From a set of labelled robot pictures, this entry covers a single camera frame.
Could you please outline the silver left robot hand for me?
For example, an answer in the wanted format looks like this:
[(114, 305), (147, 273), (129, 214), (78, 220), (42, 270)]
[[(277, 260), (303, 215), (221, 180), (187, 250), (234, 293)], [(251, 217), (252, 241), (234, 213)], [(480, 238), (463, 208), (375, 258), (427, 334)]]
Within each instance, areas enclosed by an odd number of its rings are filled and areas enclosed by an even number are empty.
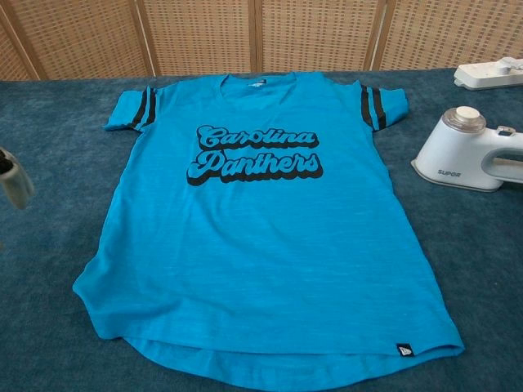
[(34, 196), (34, 185), (17, 160), (8, 150), (1, 148), (1, 186), (11, 204), (23, 210)]

